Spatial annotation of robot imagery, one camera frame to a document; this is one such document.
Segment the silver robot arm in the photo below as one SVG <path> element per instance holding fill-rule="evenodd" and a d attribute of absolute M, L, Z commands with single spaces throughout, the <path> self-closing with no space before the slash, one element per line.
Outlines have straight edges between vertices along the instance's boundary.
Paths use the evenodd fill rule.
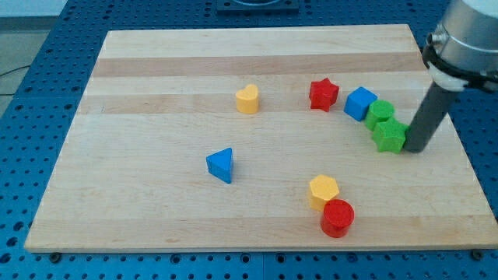
<path fill-rule="evenodd" d="M 447 91 L 497 91 L 497 0 L 452 0 L 428 34 L 423 62 Z"/>

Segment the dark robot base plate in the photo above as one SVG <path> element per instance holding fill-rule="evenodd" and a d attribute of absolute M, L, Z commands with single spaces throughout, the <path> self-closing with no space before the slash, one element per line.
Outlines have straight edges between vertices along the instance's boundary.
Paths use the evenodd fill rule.
<path fill-rule="evenodd" d="M 300 0 L 216 0 L 219 14 L 234 12 L 296 12 Z"/>

